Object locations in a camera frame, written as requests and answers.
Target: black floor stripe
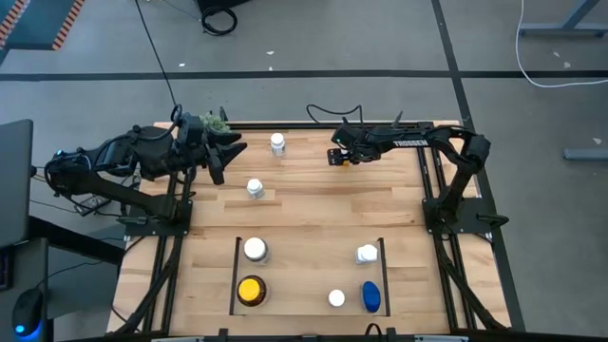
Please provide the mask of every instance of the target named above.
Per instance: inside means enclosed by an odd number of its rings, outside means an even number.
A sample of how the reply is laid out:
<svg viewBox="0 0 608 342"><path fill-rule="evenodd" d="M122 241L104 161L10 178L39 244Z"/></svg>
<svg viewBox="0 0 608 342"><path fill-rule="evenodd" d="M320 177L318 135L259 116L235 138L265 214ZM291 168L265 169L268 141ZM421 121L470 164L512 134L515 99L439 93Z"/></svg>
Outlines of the black floor stripe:
<svg viewBox="0 0 608 342"><path fill-rule="evenodd" d="M431 0L433 11L435 13L435 19L437 21L437 28L444 47L444 53L446 54L447 67L449 68L450 77L452 84L454 85L454 93L456 95L456 101L460 109L461 117L463 118L463 125L469 129L475 130L475 124L471 117L470 108L468 107L468 101L466 100L465 88L463 86L462 73L458 70L458 64L456 63L456 57L452 43L449 39L449 33L447 31L446 18L441 8L439 0ZM479 183L480 192L482 198L486 199L486 203L490 206L490 212L496 213L496 203L492 196L490 189L489 180L485 170L477 175L477 181ZM504 299L506 302L507 309L509 311L509 318L511 326L518 331L525 331L523 324L522 310L515 290L515 283L513 281L513 275L511 273L506 249L504 246L503 234L500 229L493 233L494 237L494 255L496 256L496 263L499 270L499 277L503 286Z"/></svg>
<svg viewBox="0 0 608 342"><path fill-rule="evenodd" d="M527 71L532 78L608 78L608 70ZM171 80L250 80L307 78L431 78L431 79L522 79L519 71L448 70L285 70L169 72ZM0 73L0 82L44 81L154 81L159 72L113 73Z"/></svg>

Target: computer mouse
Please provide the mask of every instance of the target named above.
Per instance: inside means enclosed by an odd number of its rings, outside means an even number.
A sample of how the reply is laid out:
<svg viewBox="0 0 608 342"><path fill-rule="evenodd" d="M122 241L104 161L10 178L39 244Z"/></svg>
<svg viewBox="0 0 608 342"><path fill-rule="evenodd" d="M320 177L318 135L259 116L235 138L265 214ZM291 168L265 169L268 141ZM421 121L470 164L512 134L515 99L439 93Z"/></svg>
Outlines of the computer mouse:
<svg viewBox="0 0 608 342"><path fill-rule="evenodd" d="M42 316L43 294L40 289L29 289L17 298L12 308L12 328L18 336L29 336L36 331Z"/></svg>

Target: desk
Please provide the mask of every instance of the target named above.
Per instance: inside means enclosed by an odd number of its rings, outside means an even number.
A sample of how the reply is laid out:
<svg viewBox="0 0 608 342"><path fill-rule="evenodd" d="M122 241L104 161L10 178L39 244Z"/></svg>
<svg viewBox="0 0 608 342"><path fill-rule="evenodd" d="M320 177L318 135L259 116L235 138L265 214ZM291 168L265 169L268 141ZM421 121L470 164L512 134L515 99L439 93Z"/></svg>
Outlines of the desk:
<svg viewBox="0 0 608 342"><path fill-rule="evenodd" d="M415 149L393 150L372 163L330 167L327 149L335 147L330 129L242 132L249 146L227 167L225 184L214 186L205 170L193 184L197 194L190 234L181 250L171 335L217 335L219 328L227 328L230 335L362 334L371 322L383 329L394 327L399 334L449 332L433 240L425 228L425 193ZM270 152L275 132L285 136L287 153L282 159ZM427 158L431 160L430 151ZM445 158L443 163L450 182L456 167ZM434 172L432 163L429 167ZM263 182L263 199L248 198L245 186L250 178ZM436 179L431 181L438 194ZM161 194L167 182L144 181L142 190ZM466 195L477 196L473 182ZM229 315L236 237L336 245L354 238L384 238L391 316ZM157 240L147 237L124 257L114 298L120 314L132 313L146 293ZM470 287L497 320L510 325L490 244L460 235L460 245ZM306 271L298 264L290 267L294 275ZM452 291L464 326L455 286ZM161 324L163 297L161 293L157 300L153 330ZM112 315L107 329L122 324Z"/></svg>

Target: white bottle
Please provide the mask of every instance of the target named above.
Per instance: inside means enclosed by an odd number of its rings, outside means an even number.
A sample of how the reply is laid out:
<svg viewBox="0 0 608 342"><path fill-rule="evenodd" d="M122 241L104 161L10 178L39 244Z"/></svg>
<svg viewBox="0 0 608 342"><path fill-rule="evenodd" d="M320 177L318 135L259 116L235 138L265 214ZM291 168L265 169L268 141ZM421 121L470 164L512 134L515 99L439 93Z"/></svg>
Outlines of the white bottle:
<svg viewBox="0 0 608 342"><path fill-rule="evenodd" d="M335 308L339 308L342 305L344 305L344 302L346 300L346 296L340 290L333 290L333 291L330 292L330 295L328 296L328 299L330 301L330 305L331 306L333 306Z"/></svg>
<svg viewBox="0 0 608 342"><path fill-rule="evenodd" d="M247 192L252 199L259 199L264 196L264 186L259 179L250 179L247 182Z"/></svg>
<svg viewBox="0 0 608 342"><path fill-rule="evenodd" d="M378 249L375 246L367 244L357 248L354 253L354 262L357 265L374 262L378 259Z"/></svg>
<svg viewBox="0 0 608 342"><path fill-rule="evenodd" d="M280 133L275 133L270 137L270 148L276 157L285 154L285 139Z"/></svg>
<svg viewBox="0 0 608 342"><path fill-rule="evenodd" d="M259 237L251 237L243 246L245 256L257 265L265 265L270 259L270 250L266 241Z"/></svg>

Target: white cable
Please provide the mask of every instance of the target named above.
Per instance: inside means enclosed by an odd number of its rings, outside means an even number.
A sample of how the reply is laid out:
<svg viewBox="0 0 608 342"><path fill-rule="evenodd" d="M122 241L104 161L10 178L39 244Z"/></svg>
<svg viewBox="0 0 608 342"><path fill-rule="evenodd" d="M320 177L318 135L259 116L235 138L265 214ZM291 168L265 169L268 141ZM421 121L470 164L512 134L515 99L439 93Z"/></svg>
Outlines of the white cable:
<svg viewBox="0 0 608 342"><path fill-rule="evenodd" d="M566 86L593 86L593 85L600 85L600 84L608 83L608 80L601 80L601 81L594 81L594 82L574 82L574 83L563 84L563 85L541 85L539 83L532 81L532 79L530 79L528 74L525 73L525 71L523 71L522 61L520 60L520 29L522 27L522 21L523 21L523 3L524 3L524 0L522 0L522 15L520 15L520 23L517 25L517 32L515 33L515 55L517 56L517 65L520 67L520 71L522 72L523 76L525 77L526 80L528 80L528 82L530 84L541 87L541 88L558 88L558 87L566 87Z"/></svg>

